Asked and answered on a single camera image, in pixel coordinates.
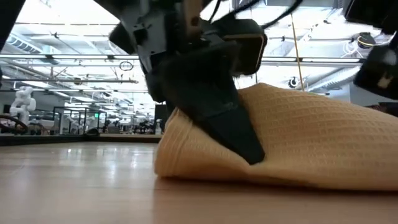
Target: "robotic end effector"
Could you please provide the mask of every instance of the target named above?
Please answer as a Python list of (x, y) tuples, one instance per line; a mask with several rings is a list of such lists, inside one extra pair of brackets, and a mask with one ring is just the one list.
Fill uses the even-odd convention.
[(138, 53), (155, 101), (181, 109), (249, 164), (264, 160), (233, 81), (259, 69), (267, 44), (262, 27), (234, 14), (213, 23), (200, 19), (208, 0), (96, 1), (121, 21), (109, 39)]
[[(348, 22), (371, 25), (392, 35), (398, 30), (398, 1), (351, 0), (345, 18)], [(398, 100), (397, 34), (389, 45), (373, 47), (354, 84), (377, 95)]]

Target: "floor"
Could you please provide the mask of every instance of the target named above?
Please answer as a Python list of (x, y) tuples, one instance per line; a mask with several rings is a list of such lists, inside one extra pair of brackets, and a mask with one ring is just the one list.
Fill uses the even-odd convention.
[(159, 180), (155, 144), (0, 147), (0, 223), (398, 223), (398, 195)]

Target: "yellow towel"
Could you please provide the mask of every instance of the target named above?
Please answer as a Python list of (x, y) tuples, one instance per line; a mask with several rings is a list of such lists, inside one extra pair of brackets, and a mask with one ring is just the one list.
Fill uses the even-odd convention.
[(266, 84), (239, 94), (266, 152), (264, 162), (250, 166), (175, 110), (159, 143), (155, 173), (183, 179), (398, 190), (398, 118)]

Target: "ceiling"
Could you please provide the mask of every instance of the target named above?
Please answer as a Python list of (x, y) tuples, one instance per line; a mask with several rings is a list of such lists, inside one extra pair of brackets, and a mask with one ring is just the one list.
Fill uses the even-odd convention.
[[(236, 2), (223, 2), (215, 19), (228, 13), (234, 1)], [(238, 14), (238, 17), (254, 19), (263, 24), (279, 16), (291, 2), (264, 0), (251, 10)], [(202, 12), (202, 18), (208, 19), (214, 6), (213, 1)], [(333, 6), (336, 6), (336, 1), (333, 0), (307, 0), (303, 7), (295, 11), (293, 20), (288, 16), (265, 30), (269, 41), (264, 51), (263, 65), (253, 76), (236, 79), (236, 86), (245, 88), (256, 82), (264, 82), (289, 88), (289, 80), (299, 79), (300, 72), (307, 90), (333, 90), (350, 81), (358, 69), (359, 60), (356, 58), (366, 58), (369, 53), (369, 49), (358, 48), (356, 41), (350, 43), (352, 38), (360, 32), (370, 32), (377, 43), (385, 43), (390, 37), (380, 34), (380, 30), (370, 26), (347, 23), (341, 15), (342, 8)], [(124, 55), (126, 53), (123, 50), (108, 40), (109, 33), (118, 22), (92, 0), (27, 0), (2, 54)], [(297, 38), (298, 57), (307, 58), (307, 62), (302, 61), (300, 70), (294, 62), (297, 57), (294, 35)], [(318, 63), (309, 59), (317, 57), (324, 59)], [(58, 58), (56, 62), (31, 58), (0, 60), (6, 78), (60, 80), (51, 83), (10, 82), (4, 88), (9, 88), (10, 85), (35, 85), (37, 90), (53, 89), (54, 95), (69, 102), (87, 103), (91, 99), (98, 103), (134, 105), (135, 108), (143, 108), (140, 110), (145, 111), (154, 107), (155, 103), (147, 93), (144, 75), (137, 60), (81, 58)], [(342, 60), (332, 61), (327, 58)], [(61, 82), (76, 78), (97, 81), (78, 83), (79, 85)], [(110, 92), (104, 94), (95, 91), (97, 89)]]

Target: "folded cloth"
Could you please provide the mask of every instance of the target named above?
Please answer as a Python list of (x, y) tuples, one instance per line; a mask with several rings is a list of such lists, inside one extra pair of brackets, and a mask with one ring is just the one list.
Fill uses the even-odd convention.
[(266, 84), (239, 94), (266, 153), (263, 162), (250, 166), (175, 110), (157, 149), (155, 173), (183, 179), (398, 190), (398, 118)]

